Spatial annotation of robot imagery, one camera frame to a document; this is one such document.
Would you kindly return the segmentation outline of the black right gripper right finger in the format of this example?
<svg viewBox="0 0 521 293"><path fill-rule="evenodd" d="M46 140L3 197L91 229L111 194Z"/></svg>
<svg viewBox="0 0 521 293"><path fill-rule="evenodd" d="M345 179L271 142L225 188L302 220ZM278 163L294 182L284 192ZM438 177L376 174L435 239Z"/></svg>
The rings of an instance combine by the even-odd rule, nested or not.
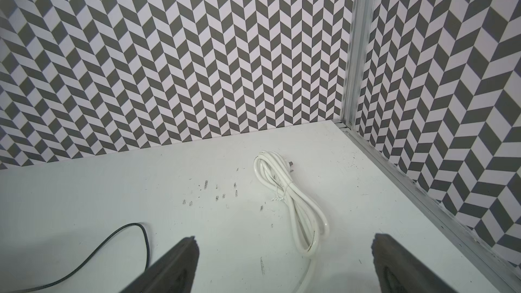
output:
<svg viewBox="0 0 521 293"><path fill-rule="evenodd" d="M392 236L377 233L371 248L381 292L456 293Z"/></svg>

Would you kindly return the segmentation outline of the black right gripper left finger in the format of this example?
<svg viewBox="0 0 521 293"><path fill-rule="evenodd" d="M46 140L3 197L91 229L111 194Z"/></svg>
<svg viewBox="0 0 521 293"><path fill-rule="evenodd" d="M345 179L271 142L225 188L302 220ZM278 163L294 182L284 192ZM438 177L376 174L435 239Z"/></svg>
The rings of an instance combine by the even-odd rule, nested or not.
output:
<svg viewBox="0 0 521 293"><path fill-rule="evenodd" d="M185 237L122 292L189 293L195 279L198 260L199 247L195 237Z"/></svg>

